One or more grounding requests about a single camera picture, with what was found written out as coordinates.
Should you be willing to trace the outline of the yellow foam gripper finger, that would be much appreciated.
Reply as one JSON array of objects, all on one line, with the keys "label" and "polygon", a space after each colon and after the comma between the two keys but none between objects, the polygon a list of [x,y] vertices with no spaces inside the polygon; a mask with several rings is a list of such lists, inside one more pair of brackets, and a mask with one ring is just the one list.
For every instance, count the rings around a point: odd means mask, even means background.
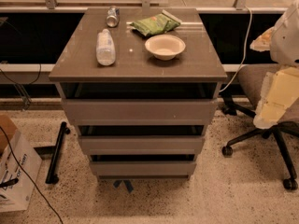
[{"label": "yellow foam gripper finger", "polygon": [[286,67],[276,73],[267,72],[253,124],[259,129],[269,129],[277,125],[287,109],[299,98],[298,86],[298,68]]}]

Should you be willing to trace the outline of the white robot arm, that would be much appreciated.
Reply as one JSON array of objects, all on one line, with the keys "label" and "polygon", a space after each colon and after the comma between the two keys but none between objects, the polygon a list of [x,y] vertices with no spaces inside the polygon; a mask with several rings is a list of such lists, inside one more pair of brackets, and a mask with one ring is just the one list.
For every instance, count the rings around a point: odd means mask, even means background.
[{"label": "white robot arm", "polygon": [[263,79],[261,100],[256,109],[254,125],[268,129],[278,124],[287,109],[299,98],[299,0],[295,0],[275,25],[249,46],[256,51],[270,51],[280,65],[275,74],[267,72]]}]

